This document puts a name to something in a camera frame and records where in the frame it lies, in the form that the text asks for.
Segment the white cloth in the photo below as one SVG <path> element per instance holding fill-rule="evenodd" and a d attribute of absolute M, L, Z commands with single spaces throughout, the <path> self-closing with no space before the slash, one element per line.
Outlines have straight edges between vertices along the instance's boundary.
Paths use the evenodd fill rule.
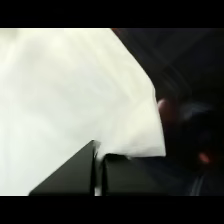
<path fill-rule="evenodd" d="M 110 29 L 0 30 L 0 195 L 28 195 L 90 140 L 164 156 L 154 87 Z"/>

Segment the white sheet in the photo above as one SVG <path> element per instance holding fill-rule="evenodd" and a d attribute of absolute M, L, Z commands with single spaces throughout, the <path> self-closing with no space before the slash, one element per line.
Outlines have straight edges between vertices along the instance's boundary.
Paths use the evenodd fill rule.
<path fill-rule="evenodd" d="M 0 30 L 0 195 L 27 195 L 90 140 L 164 156 L 154 87 L 110 29 Z"/>

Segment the white paper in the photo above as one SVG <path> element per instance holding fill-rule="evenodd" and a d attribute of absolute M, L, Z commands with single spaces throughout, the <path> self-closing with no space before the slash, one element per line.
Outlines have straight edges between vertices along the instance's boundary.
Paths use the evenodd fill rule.
<path fill-rule="evenodd" d="M 0 30 L 0 195 L 27 195 L 90 140 L 164 156 L 154 87 L 110 29 Z"/>

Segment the white fabric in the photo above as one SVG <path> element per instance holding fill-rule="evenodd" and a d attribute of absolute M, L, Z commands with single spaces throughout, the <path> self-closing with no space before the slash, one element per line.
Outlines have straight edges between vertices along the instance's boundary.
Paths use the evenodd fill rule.
<path fill-rule="evenodd" d="M 110 29 L 0 30 L 0 195 L 28 195 L 90 140 L 164 156 L 154 87 Z"/>

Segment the black surface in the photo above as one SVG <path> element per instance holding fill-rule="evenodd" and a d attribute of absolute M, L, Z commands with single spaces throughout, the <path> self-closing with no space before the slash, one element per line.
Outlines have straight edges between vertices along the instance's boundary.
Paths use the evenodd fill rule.
<path fill-rule="evenodd" d="M 104 196 L 165 195 L 162 187 L 144 169 L 125 156 L 106 155 L 102 182 Z"/>
<path fill-rule="evenodd" d="M 91 141 L 31 191 L 30 196 L 94 196 L 94 176 L 94 141 Z"/>

